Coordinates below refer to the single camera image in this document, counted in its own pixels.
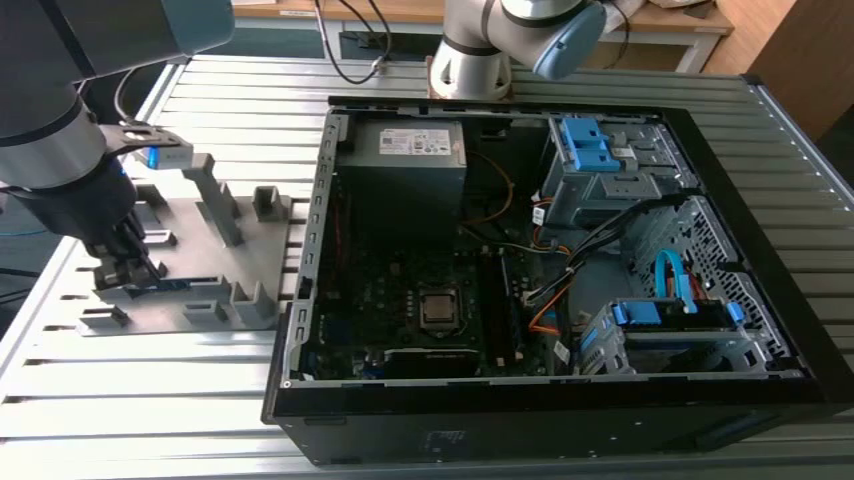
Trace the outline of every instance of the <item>orange wire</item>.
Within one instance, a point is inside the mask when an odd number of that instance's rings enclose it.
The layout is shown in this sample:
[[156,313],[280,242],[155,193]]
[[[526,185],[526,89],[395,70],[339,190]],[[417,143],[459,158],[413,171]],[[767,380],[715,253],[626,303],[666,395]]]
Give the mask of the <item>orange wire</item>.
[[[540,232],[542,229],[543,229],[542,225],[538,225],[536,228],[534,229],[534,235],[532,235],[534,238],[532,238],[532,242],[531,243],[534,244],[534,248],[536,250],[550,250],[550,247],[543,247],[539,244],[539,232]],[[572,254],[570,249],[566,248],[563,245],[558,245],[558,250],[560,250],[566,255],[571,255]]]
[[463,220],[461,222],[464,225],[477,225],[480,223],[485,223],[491,220],[495,220],[497,217],[500,217],[504,214],[504,212],[509,208],[509,205],[512,204],[512,180],[509,180],[509,175],[507,175],[507,172],[504,172],[504,169],[497,165],[497,163],[495,163],[495,161],[489,157],[487,157],[481,153],[475,152],[472,150],[465,150],[465,153],[468,155],[473,155],[475,157],[480,157],[483,160],[485,160],[487,163],[492,165],[492,168],[495,168],[495,171],[497,172],[497,174],[504,179],[504,182],[507,183],[507,200],[504,201],[504,206],[501,207],[501,209],[487,217],[475,218],[472,220]]
[[696,276],[692,273],[688,273],[688,278],[691,280],[691,289],[694,290],[694,296],[700,300],[708,300],[708,294],[706,293],[706,290],[700,286]]
[[571,285],[572,285],[572,282],[570,282],[566,285],[566,287],[563,287],[560,290],[558,290],[558,293],[555,293],[555,296],[551,297],[551,300],[548,300],[548,302],[543,306],[542,310],[536,313],[536,315],[531,319],[531,323],[528,323],[528,330],[530,331],[548,333],[550,335],[560,336],[560,332],[558,331],[556,328],[539,326],[538,322],[539,322],[539,319],[543,318],[543,315],[546,315],[546,312],[548,311],[551,306],[555,304],[555,302],[560,299],[563,294],[567,292],[567,290],[570,289]]

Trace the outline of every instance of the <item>black cable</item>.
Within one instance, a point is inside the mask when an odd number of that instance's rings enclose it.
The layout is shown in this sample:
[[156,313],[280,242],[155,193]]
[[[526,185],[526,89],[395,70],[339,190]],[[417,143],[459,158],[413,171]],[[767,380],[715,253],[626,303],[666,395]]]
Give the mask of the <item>black cable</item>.
[[[487,217],[489,216],[489,204],[485,203],[483,205],[483,216]],[[487,222],[487,225],[492,228],[492,230],[497,233],[497,236],[501,237],[504,239],[504,242],[508,243],[513,243],[513,239],[509,238],[509,235],[507,235],[507,232],[504,231],[504,229],[501,228],[501,224],[499,223],[497,219],[492,219]]]
[[5,298],[4,300],[0,300],[0,306],[6,305],[6,304],[9,304],[9,303],[14,303],[14,302],[17,302],[18,300],[24,300],[24,299],[26,298],[26,296],[28,296],[28,295],[29,295],[29,292],[26,292],[26,293],[24,293],[24,294],[21,294],[21,295],[18,295],[17,297],[13,297],[13,298]]
[[77,95],[84,97],[85,94],[89,92],[89,88],[92,88],[92,80],[82,80],[77,84]]
[[536,255],[552,255],[552,254],[558,254],[558,255],[566,255],[562,252],[550,252],[548,250],[536,250],[535,248],[531,247],[526,247],[524,245],[519,245],[517,243],[512,243],[512,242],[501,242],[499,240],[492,240],[489,238],[485,238],[480,232],[477,232],[473,228],[471,228],[471,226],[468,225],[460,225],[459,228],[463,229],[463,231],[471,235],[476,240],[479,240],[480,242],[485,243],[487,245],[497,245],[499,247],[511,247],[515,248],[517,250],[521,250],[524,252],[528,253],[535,253]]
[[[365,28],[368,29],[368,32],[371,32],[371,34],[376,35],[376,32],[371,28],[371,24],[367,22],[367,20],[361,16],[361,14],[352,7],[352,5],[349,5],[349,3],[347,3],[345,0],[337,0],[337,1],[356,15],[356,17],[359,18],[359,20],[364,24]],[[373,65],[371,65],[371,72],[364,76],[364,78],[353,80],[341,71],[341,68],[337,65],[337,61],[335,60],[335,56],[332,55],[332,47],[329,47],[329,39],[328,39],[328,36],[327,36],[327,33],[325,33],[325,19],[323,18],[323,10],[320,9],[320,1],[315,0],[315,17],[316,17],[316,20],[317,20],[317,29],[320,30],[320,38],[323,40],[323,47],[325,48],[325,53],[329,56],[329,63],[332,64],[332,68],[335,68],[335,71],[337,72],[337,75],[344,79],[344,81],[347,83],[351,83],[352,85],[361,85],[368,80],[371,80],[371,78],[373,78],[373,76],[379,72],[380,63],[387,61],[388,55],[391,54],[391,28],[388,27],[388,22],[385,21],[385,17],[383,16],[383,13],[379,11],[379,8],[376,7],[376,3],[373,3],[373,0],[368,0],[368,3],[371,4],[371,8],[373,9],[373,12],[376,13],[376,16],[379,17],[380,22],[383,22],[383,28],[385,29],[385,52],[376,59],[376,61],[373,62]]]
[[628,16],[626,15],[626,12],[623,12],[623,9],[619,8],[619,5],[616,4],[616,0],[608,0],[608,3],[622,15],[623,21],[626,22],[626,29],[623,30],[623,43],[619,46],[619,51],[616,52],[616,58],[604,67],[606,70],[610,70],[611,68],[614,68],[616,64],[620,62],[620,60],[623,59],[623,57],[626,56],[626,52],[628,51],[628,37],[631,35],[631,22],[628,22]]
[[116,113],[119,114],[119,117],[121,117],[124,123],[127,123],[128,125],[145,125],[145,122],[140,122],[131,115],[128,115],[128,112],[124,111],[124,107],[121,105],[124,103],[124,94],[127,93],[128,81],[131,80],[133,75],[136,75],[136,72],[139,72],[139,70],[140,67],[128,70],[128,72],[124,74],[124,77],[121,77],[119,86],[116,86],[116,92],[112,96],[112,105],[116,109]]
[[539,160],[536,161],[536,185],[546,183],[548,178],[548,172],[551,170],[551,164],[554,163],[554,155],[548,158],[548,147],[551,147],[551,130],[546,133],[546,143],[543,143],[543,150],[539,152]]
[[38,275],[41,274],[30,270],[18,270],[17,268],[0,267],[0,275],[12,275],[13,277],[38,278]]
[[14,295],[20,295],[21,293],[29,293],[32,288],[21,288],[20,290],[13,290],[10,292],[0,294],[0,300],[4,300],[8,297],[13,297]]
[[[682,193],[663,195],[662,198],[654,198],[635,203],[619,214],[607,219],[596,228],[591,230],[591,232],[587,234],[587,237],[584,237],[584,239],[572,250],[572,254],[570,255],[570,258],[567,260],[567,271],[560,274],[560,276],[548,284],[546,284],[546,286],[534,290],[534,292],[531,292],[531,294],[528,295],[526,301],[532,302],[539,297],[546,295],[546,293],[560,288],[560,286],[572,279],[575,272],[580,268],[587,255],[590,255],[590,253],[596,251],[600,247],[619,239],[619,237],[622,236],[622,229],[626,227],[628,221],[631,221],[636,215],[646,213],[648,210],[655,208],[680,205],[687,198],[688,196]],[[596,238],[599,234],[611,227],[612,230],[602,238]]]
[[555,304],[555,323],[558,324],[558,330],[560,331],[559,341],[570,351],[570,361],[558,370],[558,375],[571,375],[575,369],[575,359],[578,352],[575,349],[575,340],[572,335],[572,319],[570,314],[570,296],[564,295]]

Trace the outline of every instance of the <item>white label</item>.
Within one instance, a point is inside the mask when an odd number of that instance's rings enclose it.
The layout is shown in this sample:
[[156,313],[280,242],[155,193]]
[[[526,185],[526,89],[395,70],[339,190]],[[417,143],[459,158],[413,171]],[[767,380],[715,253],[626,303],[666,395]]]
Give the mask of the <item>white label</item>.
[[315,12],[303,12],[300,10],[279,10],[283,17],[313,17]]
[[563,345],[563,343],[560,343],[560,341],[555,342],[554,352],[555,352],[555,355],[558,356],[558,358],[560,359],[560,361],[563,363],[568,364],[570,363],[570,349],[566,348],[566,346]]
[[449,130],[387,128],[379,133],[380,155],[449,155]]
[[611,153],[615,157],[635,158],[635,151],[628,148],[612,148]]
[[534,207],[534,214],[532,214],[531,221],[534,222],[535,225],[539,225],[540,227],[543,226],[543,223],[546,222],[546,209],[544,208]]

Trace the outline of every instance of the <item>power supply label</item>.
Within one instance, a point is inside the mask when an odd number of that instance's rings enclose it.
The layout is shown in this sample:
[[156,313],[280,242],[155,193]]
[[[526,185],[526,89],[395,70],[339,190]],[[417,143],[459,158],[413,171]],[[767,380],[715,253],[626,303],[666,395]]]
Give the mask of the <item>power supply label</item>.
[[387,128],[379,133],[380,155],[449,155],[448,130]]
[[459,458],[468,453],[468,434],[465,430],[437,430],[427,432],[421,450],[433,458]]

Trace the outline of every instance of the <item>white table leg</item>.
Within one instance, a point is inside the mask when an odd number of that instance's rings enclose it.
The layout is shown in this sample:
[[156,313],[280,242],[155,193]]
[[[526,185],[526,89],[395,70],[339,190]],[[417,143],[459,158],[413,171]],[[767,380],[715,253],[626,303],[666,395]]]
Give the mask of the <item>white table leg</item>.
[[[335,60],[341,60],[341,33],[344,32],[344,22],[340,20],[331,20],[325,22],[325,35],[329,41],[329,50],[332,50],[332,57]],[[329,55],[323,49],[323,57],[328,60]]]
[[711,52],[715,50],[720,35],[714,33],[699,34],[694,44],[688,46],[682,61],[676,67],[679,73],[699,73],[706,66]]

